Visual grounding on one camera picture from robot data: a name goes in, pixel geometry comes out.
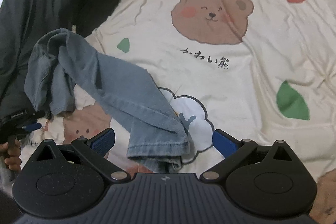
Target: small green leaf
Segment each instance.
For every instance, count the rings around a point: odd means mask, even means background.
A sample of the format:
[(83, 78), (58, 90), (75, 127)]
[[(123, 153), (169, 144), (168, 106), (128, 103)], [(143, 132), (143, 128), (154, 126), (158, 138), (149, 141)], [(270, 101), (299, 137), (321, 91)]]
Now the small green leaf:
[(277, 94), (277, 105), (287, 118), (309, 120), (309, 109), (304, 98), (284, 81)]
[(129, 39), (128, 38), (122, 39), (117, 45), (117, 48), (123, 51), (124, 53), (129, 52)]

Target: bear mouth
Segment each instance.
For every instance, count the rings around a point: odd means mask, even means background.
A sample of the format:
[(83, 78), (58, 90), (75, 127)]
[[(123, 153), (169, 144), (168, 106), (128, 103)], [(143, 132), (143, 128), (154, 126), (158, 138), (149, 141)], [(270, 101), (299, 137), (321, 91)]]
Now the bear mouth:
[(214, 21), (214, 22), (217, 22), (217, 21), (218, 21), (218, 20), (214, 20), (214, 19), (212, 19), (212, 18), (209, 19), (209, 18), (207, 18), (207, 17), (206, 17), (205, 19), (206, 19), (206, 20), (209, 20), (209, 21)]

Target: hand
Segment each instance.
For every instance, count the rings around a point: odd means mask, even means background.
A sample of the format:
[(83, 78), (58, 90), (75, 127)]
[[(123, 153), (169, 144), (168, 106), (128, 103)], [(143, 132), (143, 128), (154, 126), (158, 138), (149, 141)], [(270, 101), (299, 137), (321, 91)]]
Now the hand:
[(5, 159), (5, 164), (13, 171), (21, 171), (20, 164), (22, 163), (19, 156), (21, 155), (20, 142), (15, 140), (15, 146), (8, 149), (8, 143), (0, 144), (0, 152), (7, 151), (9, 158)]

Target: fabric fold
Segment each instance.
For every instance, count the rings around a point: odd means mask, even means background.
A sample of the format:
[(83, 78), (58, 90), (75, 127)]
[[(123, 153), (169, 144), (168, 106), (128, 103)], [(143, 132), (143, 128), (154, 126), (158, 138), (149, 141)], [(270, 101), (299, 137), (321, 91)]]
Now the fabric fold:
[(74, 111), (75, 84), (130, 132), (128, 157), (158, 173), (181, 168), (187, 135), (147, 70), (98, 53), (67, 29), (46, 34), (33, 48), (25, 81), (34, 109)]

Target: triangular cutout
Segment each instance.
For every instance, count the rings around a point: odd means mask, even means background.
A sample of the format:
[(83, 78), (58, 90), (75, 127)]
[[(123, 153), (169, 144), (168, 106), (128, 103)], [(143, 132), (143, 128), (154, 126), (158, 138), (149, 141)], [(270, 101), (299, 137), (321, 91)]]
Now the triangular cutout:
[(51, 153), (51, 150), (48, 146), (45, 146), (42, 150), (42, 152), (39, 154), (39, 156), (37, 157), (37, 161), (40, 160), (52, 160), (53, 154)]
[(278, 150), (275, 153), (273, 159), (292, 161), (291, 157), (288, 155), (288, 153), (286, 152), (286, 150), (283, 147), (278, 148)]

